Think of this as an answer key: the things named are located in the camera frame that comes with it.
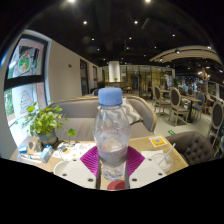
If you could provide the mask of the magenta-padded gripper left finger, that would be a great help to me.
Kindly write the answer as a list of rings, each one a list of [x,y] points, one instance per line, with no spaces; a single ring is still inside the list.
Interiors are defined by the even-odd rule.
[[[68,161],[61,175],[81,187],[98,189],[100,185],[100,161],[97,147],[92,147],[79,159]]]

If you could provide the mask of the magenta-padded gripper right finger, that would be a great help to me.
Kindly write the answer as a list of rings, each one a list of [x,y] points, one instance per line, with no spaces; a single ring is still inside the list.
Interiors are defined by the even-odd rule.
[[[128,147],[125,170],[125,187],[134,189],[146,186],[166,176],[166,173],[151,158],[145,158],[132,147]]]

